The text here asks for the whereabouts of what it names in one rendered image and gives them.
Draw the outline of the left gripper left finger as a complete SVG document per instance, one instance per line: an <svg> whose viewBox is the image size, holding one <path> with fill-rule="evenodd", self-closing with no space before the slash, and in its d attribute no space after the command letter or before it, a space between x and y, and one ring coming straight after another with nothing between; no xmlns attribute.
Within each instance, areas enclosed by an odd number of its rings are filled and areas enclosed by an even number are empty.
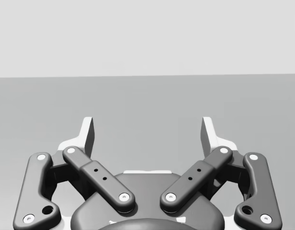
<svg viewBox="0 0 295 230"><path fill-rule="evenodd" d="M83 119L77 137L61 142L54 155L31 155L14 214L15 230L51 230L62 220L52 201L59 183L69 181L84 199L97 192L119 213L131 212L135 195L98 161L91 159L95 139L92 117Z"/></svg>

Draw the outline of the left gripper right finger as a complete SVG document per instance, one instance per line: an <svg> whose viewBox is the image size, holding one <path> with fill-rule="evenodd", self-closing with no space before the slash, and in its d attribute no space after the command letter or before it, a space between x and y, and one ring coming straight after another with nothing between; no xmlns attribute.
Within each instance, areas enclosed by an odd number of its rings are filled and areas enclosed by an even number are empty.
<svg viewBox="0 0 295 230"><path fill-rule="evenodd" d="M204 159L197 161L160 196L164 212L176 213L197 193L211 199L226 182L243 196L233 220L244 230L280 230L283 222L266 157L239 153L236 144L217 136L212 118L203 117L201 143Z"/></svg>

